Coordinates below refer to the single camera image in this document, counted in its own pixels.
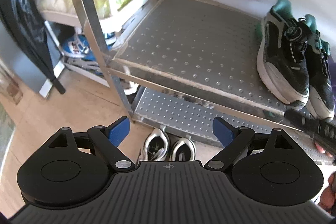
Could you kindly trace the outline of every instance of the hand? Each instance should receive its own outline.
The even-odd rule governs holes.
[[[335,193],[331,190],[331,185],[334,182],[335,173],[328,178],[329,186],[325,188],[320,196],[319,206],[331,214],[331,208],[335,203]]]
[[[326,152],[326,150],[322,146],[320,146],[317,142],[315,142],[315,146],[316,146],[316,149],[318,150],[318,152],[320,152],[322,154],[326,153],[329,157],[333,157],[332,154],[330,154],[329,152]]]

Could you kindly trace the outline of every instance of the crosshair marking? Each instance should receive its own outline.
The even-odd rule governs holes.
[[[165,166],[165,168],[167,168],[167,169],[173,169],[175,167],[175,165],[172,165],[172,164],[167,164],[166,166]]]

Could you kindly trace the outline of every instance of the ribbed black surface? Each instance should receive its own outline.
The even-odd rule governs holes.
[[[15,224],[324,224],[331,217],[312,202],[292,207],[255,202],[238,192],[224,173],[205,170],[198,161],[191,161],[142,162],[133,172],[117,174],[108,189],[88,204],[55,211],[29,205],[11,221]]]

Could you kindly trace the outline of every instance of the umbrella handle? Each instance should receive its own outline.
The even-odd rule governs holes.
[[[62,86],[62,84],[58,81],[57,78],[51,81],[54,87],[58,90],[59,93],[64,94],[65,88]]]

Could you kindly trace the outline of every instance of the sneaker with teal accents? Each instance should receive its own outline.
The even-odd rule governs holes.
[[[328,65],[330,45],[321,40],[315,17],[306,15],[302,21],[312,32],[305,53],[310,90],[306,107],[314,118],[332,119],[335,115],[335,103]]]
[[[288,0],[278,0],[256,33],[260,40],[257,70],[261,80],[281,102],[301,109],[309,94],[305,51],[311,30],[294,19]]]

